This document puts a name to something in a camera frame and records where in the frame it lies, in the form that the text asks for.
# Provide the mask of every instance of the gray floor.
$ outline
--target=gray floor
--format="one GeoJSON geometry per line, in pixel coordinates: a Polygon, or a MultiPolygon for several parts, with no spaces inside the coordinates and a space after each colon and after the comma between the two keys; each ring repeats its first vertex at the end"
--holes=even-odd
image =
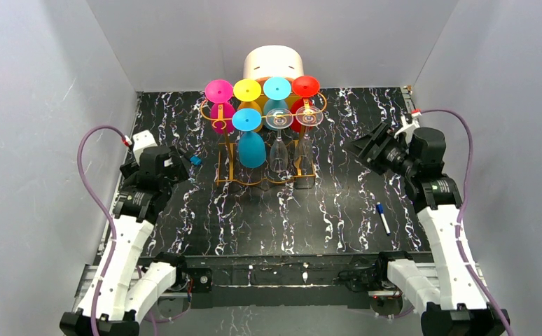
{"type": "MultiPolygon", "coordinates": [[[[162,312],[167,307],[160,305],[162,312]]],[[[172,324],[159,324],[159,336],[369,336],[421,335],[419,315],[396,320],[375,317],[371,310],[345,307],[222,307],[193,309],[172,324]]],[[[141,336],[154,335],[151,322],[141,336]]]]}

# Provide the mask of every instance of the gold wire rack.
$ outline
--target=gold wire rack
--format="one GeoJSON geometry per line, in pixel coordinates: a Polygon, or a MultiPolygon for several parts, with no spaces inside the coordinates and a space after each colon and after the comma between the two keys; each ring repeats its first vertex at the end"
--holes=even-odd
{"type": "MultiPolygon", "coordinates": [[[[323,100],[323,108],[321,108],[320,110],[320,113],[323,113],[325,110],[326,110],[326,107],[327,107],[327,100],[325,98],[325,96],[323,94],[321,94],[320,92],[317,93],[323,100]]],[[[299,96],[296,96],[294,94],[290,94],[289,96],[290,98],[300,98],[299,96]]],[[[218,155],[218,169],[217,169],[217,172],[216,172],[216,185],[219,186],[220,183],[226,183],[226,182],[236,182],[242,186],[257,186],[265,181],[271,183],[272,185],[282,185],[282,184],[286,184],[286,183],[290,183],[290,182],[293,182],[295,181],[296,179],[301,179],[301,178],[315,178],[317,176],[316,174],[316,167],[314,164],[312,164],[312,169],[310,169],[310,171],[305,171],[303,169],[300,168],[300,160],[301,159],[298,159],[294,162],[294,168],[295,168],[295,171],[294,171],[294,175],[292,175],[290,178],[287,178],[287,179],[282,179],[282,180],[276,180],[276,179],[273,179],[273,178],[269,178],[267,176],[264,176],[262,177],[259,181],[255,181],[255,182],[252,182],[252,181],[241,181],[240,179],[238,179],[236,177],[236,170],[237,170],[237,167],[235,165],[235,149],[236,149],[236,146],[237,144],[234,143],[234,142],[231,142],[230,141],[230,136],[226,130],[226,127],[227,127],[227,120],[232,120],[232,118],[210,118],[208,117],[207,115],[205,115],[204,111],[203,111],[203,108],[207,105],[207,103],[209,102],[209,100],[207,99],[204,99],[201,104],[200,104],[200,107],[199,107],[199,112],[201,113],[201,116],[209,121],[212,121],[212,125],[215,126],[215,124],[218,122],[222,122],[222,127],[221,127],[221,130],[223,130],[223,137],[224,137],[224,142],[221,142],[221,143],[218,143],[218,146],[220,147],[220,153],[218,155]],[[227,178],[221,178],[222,177],[222,173],[221,173],[221,169],[222,169],[222,149],[221,147],[225,147],[226,148],[226,153],[228,154],[228,158],[229,158],[229,165],[228,165],[228,174],[227,174],[227,178]]],[[[305,107],[305,111],[307,109],[310,108],[310,106],[312,106],[312,101],[310,98],[303,98],[303,102],[304,102],[304,107],[305,107]]],[[[299,115],[299,114],[306,114],[306,112],[304,113],[294,113],[293,115],[296,116],[296,115],[299,115]]],[[[219,104],[218,105],[218,116],[222,116],[223,117],[223,104],[219,104]]],[[[263,120],[266,118],[267,116],[266,115],[262,115],[261,118],[261,122],[263,122],[263,120]]],[[[302,126],[300,128],[300,133],[298,135],[298,139],[297,140],[292,140],[290,142],[287,143],[287,147],[290,148],[291,146],[296,148],[296,146],[298,145],[298,142],[304,137],[304,133],[306,133],[306,130],[307,128],[302,126]]]]}

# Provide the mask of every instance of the gray wall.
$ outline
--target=gray wall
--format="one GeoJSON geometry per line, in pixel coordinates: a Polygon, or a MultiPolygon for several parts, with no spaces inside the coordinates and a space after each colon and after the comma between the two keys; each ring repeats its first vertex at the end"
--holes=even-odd
{"type": "MultiPolygon", "coordinates": [[[[0,335],[58,335],[104,217],[76,171],[91,127],[129,131],[136,95],[84,0],[0,1],[0,335]]],[[[109,201],[124,148],[85,162],[109,201]]]]}
{"type": "Polygon", "coordinates": [[[88,0],[137,91],[242,78],[246,55],[281,44],[323,87],[415,82],[457,0],[88,0]]]}
{"type": "MultiPolygon", "coordinates": [[[[421,109],[468,120],[475,161],[467,215],[473,255],[517,335],[542,335],[542,3],[461,0],[415,86],[421,109]]],[[[461,181],[466,136],[451,117],[445,171],[461,181]]]]}

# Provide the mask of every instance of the black tabletop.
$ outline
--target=black tabletop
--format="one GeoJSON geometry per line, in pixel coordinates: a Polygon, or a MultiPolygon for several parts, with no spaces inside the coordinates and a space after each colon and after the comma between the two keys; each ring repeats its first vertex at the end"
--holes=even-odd
{"type": "MultiPolygon", "coordinates": [[[[143,93],[133,132],[150,130],[160,144],[181,144],[203,161],[199,167],[190,166],[190,180],[174,189],[144,255],[160,251],[185,255],[429,251],[401,178],[371,172],[342,147],[381,121],[399,127],[402,113],[407,113],[401,90],[322,92],[328,101],[325,120],[312,133],[319,169],[314,186],[304,190],[293,183],[268,190],[235,183],[216,186],[218,143],[223,136],[200,115],[202,92],[143,93]],[[390,236],[376,212],[378,202],[385,208],[390,236]]],[[[321,106],[323,102],[316,98],[314,103],[321,106]]],[[[261,135],[266,141],[275,136],[265,130],[261,135]]]]}

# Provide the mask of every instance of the marker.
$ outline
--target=marker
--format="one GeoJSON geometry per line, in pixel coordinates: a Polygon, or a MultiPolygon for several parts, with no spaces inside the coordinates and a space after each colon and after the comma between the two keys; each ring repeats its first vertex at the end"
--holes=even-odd
{"type": "Polygon", "coordinates": [[[378,213],[380,214],[380,219],[382,219],[382,224],[384,226],[384,231],[387,232],[387,236],[391,235],[391,230],[389,230],[389,225],[387,224],[387,219],[384,217],[384,209],[382,208],[382,204],[378,203],[376,206],[378,213]]]}

